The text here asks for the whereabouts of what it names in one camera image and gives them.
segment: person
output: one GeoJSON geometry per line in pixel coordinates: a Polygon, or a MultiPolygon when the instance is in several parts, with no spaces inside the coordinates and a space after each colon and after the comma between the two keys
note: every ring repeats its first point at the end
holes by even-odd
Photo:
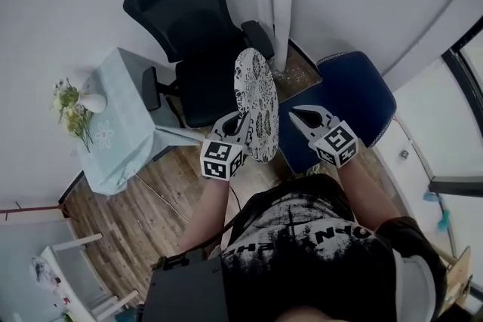
{"type": "MultiPolygon", "coordinates": [[[[401,216],[354,158],[338,173],[343,188],[317,174],[246,204],[222,255],[230,321],[438,317],[446,270],[416,221],[401,216]]],[[[180,252],[223,229],[228,195],[228,182],[207,181],[180,252]]]]}

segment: blue chair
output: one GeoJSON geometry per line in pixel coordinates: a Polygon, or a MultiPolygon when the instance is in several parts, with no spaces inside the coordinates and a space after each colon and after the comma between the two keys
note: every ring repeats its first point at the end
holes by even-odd
{"type": "Polygon", "coordinates": [[[297,105],[321,105],[354,130],[368,147],[384,134],[395,114],[394,96],[371,60],[360,51],[335,54],[317,62],[322,81],[278,107],[278,144],[294,173],[320,162],[307,140],[288,116],[297,105]]]}

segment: white vase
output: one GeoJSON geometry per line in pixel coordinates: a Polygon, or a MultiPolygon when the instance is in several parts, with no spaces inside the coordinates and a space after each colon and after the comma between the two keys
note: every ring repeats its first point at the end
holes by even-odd
{"type": "Polygon", "coordinates": [[[93,113],[102,113],[107,105],[106,98],[100,94],[80,94],[77,103],[93,113]]]}

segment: chair backrest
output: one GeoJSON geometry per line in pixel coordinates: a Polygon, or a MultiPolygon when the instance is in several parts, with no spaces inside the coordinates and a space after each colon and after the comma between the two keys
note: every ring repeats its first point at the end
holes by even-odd
{"type": "Polygon", "coordinates": [[[226,0],[125,0],[123,8],[154,36],[170,62],[241,33],[233,25],[226,0]]]}
{"type": "Polygon", "coordinates": [[[368,147],[386,132],[396,111],[394,96],[361,51],[336,54],[317,62],[322,87],[341,120],[368,147]]]}

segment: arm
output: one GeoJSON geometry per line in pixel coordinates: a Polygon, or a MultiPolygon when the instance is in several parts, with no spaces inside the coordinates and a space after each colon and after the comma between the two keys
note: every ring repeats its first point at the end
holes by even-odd
{"type": "Polygon", "coordinates": [[[206,182],[203,195],[196,205],[183,236],[181,236],[178,253],[183,253],[206,241],[223,229],[228,193],[228,181],[210,179],[206,182]]]}
{"type": "Polygon", "coordinates": [[[375,231],[385,221],[401,216],[387,195],[354,158],[338,172],[355,218],[361,225],[375,231]]]}

